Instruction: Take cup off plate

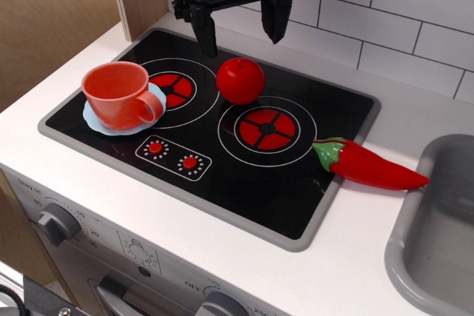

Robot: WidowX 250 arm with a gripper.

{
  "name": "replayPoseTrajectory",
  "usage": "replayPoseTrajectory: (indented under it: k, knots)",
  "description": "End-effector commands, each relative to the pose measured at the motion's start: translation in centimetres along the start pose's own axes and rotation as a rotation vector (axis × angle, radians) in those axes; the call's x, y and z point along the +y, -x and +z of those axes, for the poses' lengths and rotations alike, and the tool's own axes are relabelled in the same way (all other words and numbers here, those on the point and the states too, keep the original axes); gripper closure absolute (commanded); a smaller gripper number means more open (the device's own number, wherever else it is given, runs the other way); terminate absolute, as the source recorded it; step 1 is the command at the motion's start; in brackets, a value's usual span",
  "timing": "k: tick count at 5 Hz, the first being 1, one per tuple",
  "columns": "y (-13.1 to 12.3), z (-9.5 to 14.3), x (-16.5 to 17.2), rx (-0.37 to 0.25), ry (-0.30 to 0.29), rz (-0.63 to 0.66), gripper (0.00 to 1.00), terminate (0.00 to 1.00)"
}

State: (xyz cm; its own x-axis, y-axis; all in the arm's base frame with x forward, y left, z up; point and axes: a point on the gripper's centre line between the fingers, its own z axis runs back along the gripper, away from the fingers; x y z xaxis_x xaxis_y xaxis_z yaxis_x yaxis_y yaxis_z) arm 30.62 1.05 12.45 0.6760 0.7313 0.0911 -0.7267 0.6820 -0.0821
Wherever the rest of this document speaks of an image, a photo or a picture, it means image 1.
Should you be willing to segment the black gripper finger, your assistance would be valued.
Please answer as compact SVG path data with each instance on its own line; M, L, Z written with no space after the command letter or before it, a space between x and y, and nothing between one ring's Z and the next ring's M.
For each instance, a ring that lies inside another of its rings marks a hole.
M217 56L216 29L211 9L205 4L190 4L190 20L197 42L203 54L210 58Z
M261 0L261 21L272 43L283 39L293 0Z

